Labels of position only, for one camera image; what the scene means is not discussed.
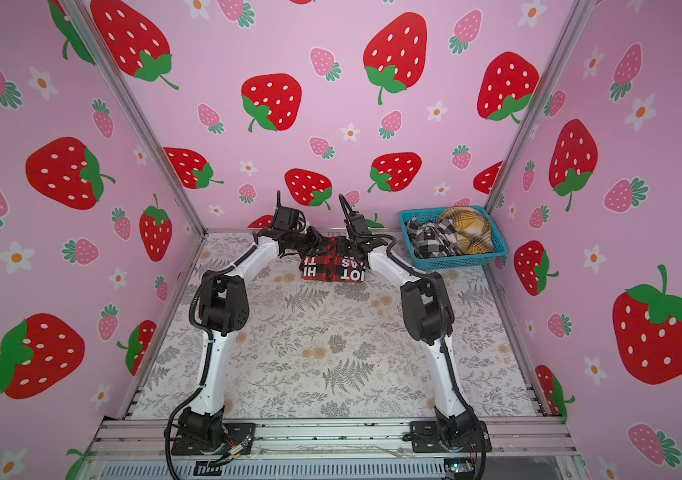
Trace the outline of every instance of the blue basket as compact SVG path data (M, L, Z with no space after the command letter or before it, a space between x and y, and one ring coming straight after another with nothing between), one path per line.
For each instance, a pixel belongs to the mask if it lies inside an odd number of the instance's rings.
M413 218L419 221L420 224L425 222L439 222L439 215L444 212L448 206L442 208L425 208L422 210L405 210L399 214L399 226L403 229L403 236L405 237L405 246L408 247L408 252L413 258L413 266L423 271L440 270L442 268L456 268L461 266L482 266L487 265L493 261L494 258L506 255L509 248L504 242L504 237L499 233L493 219L490 218L488 212L481 206L472 205L471 208L481 212L485 218L490 221L491 239L493 241L492 254L483 255L462 255L462 256L443 256L441 258L418 258L413 252L413 244L410 242L408 231L405 225Z

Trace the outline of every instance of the flower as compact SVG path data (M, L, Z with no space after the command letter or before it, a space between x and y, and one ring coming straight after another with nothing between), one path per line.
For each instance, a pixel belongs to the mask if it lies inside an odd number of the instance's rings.
M524 24L529 24L533 28L538 21L538 15L544 14L547 11L546 5L541 5L540 0L533 0L530 3L523 3L520 6L522 10L522 16L517 25L522 26Z
M211 0L183 0L189 5L189 16L197 18L198 16L208 20L207 6L211 5Z
M136 165L144 165L144 167L147 166L147 155L141 145L138 145L138 148L133 150L133 154L136 156Z
M642 2L645 0L629 0L629 3L626 4L626 8L632 8L634 7L634 13L637 13L640 11L640 8L642 8Z
M29 65L29 73L32 78L27 84L40 91L40 94L45 100L49 100L51 94L58 94L58 90L51 83L51 75L48 72L38 72L36 68Z
M19 453L5 452L2 454L2 463L0 464L0 480L8 480L11 475L16 475L24 471L24 464L21 460L26 455L26 448Z
M538 331L533 326L533 320L525 321L525 331L528 333L528 335L530 335L530 338L533 338L533 334Z
M119 266L115 267L115 274L109 276L109 280L114 282L112 289L116 290L121 286L125 286L125 277L128 276L128 272L123 272L120 270Z
M586 261L584 262L584 268L591 267L592 270L594 270L595 273L600 271L600 264L604 264L605 258L604 255L600 255L600 246L595 245L593 249L589 250L587 248L584 249L584 255L586 255Z
M600 379L607 377L605 370L600 368L600 359L589 360L589 357L585 356L584 360L586 360L584 375L590 376L595 385L600 385Z
M255 167L253 166L253 162L252 162L252 161L251 161L251 162L247 162L247 163L245 163L245 162L243 162L243 161L240 161L240 171L241 171L241 172L245 172L245 173L247 174L248 177L252 177L252 176L253 176L253 172L258 172L258 168L255 168Z
M109 389L111 388L112 388L111 385L103 386L100 383L98 384L96 394L91 397L91 402L94 402L96 404L97 410L101 408L102 403L109 401Z
M442 106L442 100L438 100L434 107L427 107L426 111L429 112L426 120L442 121L442 114L448 111L448 109Z
M642 128L642 124L645 123L645 120L651 120L656 116L656 110L654 108L651 108L653 106L653 101L656 99L656 94L652 94L648 98L645 99L645 101L641 101L639 99L635 100L634 103L632 103L632 113L629 114L628 117L626 117L626 120L624 120L625 124L634 124L634 131L640 131Z
M607 463L600 457L600 476L605 480L620 480L616 474L616 464Z
M596 66L602 62L604 56L604 53L599 53L596 47L594 47L594 52L591 53L589 58L584 60L584 78L596 75Z
M445 187L445 182L442 182L440 185L435 186L435 197L437 195L444 197L448 190L450 190L450 187Z
M341 133L343 134L344 141L351 140L357 141L357 135L359 135L359 130L355 129L354 125L349 124L347 128L342 128Z
M8 274L12 274L19 268L22 270L31 270L32 264L29 262L29 259L32 258L34 253L35 251L31 248L22 249L18 242L13 241L10 243L9 252L0 253L0 259L3 262L8 263Z

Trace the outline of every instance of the strawberry wallpaper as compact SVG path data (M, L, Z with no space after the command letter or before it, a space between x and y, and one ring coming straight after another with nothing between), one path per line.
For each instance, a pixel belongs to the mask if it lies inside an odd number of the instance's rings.
M599 2L499 207L493 268L590 478L682 478L681 2Z
M343 224L339 194L385 226L482 205L572 1L89 5L215 228L258 225L278 189L315 226Z
M128 394L185 230L58 2L0 0L1 479L72 478Z

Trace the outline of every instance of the laundry basket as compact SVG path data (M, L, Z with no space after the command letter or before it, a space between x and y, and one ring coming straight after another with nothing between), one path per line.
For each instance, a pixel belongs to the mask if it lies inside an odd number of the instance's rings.
M440 258L416 257L413 251L413 244L410 241L405 225L413 218L418 220L420 224L425 222L439 222L439 215L448 208L449 206L443 206L442 208L425 208L421 210L405 210L400 212L399 226L403 229L405 245L408 247L408 252L410 252L410 256L413 258L413 266L415 266L415 268L430 271L443 268L458 268L461 266L482 266L489 264L496 257L506 255L509 252L509 248L506 246L506 242L504 242L504 237L499 233L499 229L496 227L493 219L490 218L490 215L488 215L488 212L481 206L472 205L471 208L482 213L490 221L491 240L495 252L492 254L443 256Z

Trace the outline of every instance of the red and black plaid cloth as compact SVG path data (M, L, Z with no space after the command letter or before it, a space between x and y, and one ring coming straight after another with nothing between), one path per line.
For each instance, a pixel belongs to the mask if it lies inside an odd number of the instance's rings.
M363 267L353 258L338 256L338 237L330 237L330 245L319 255L301 260L301 278L319 282L354 282L365 280Z

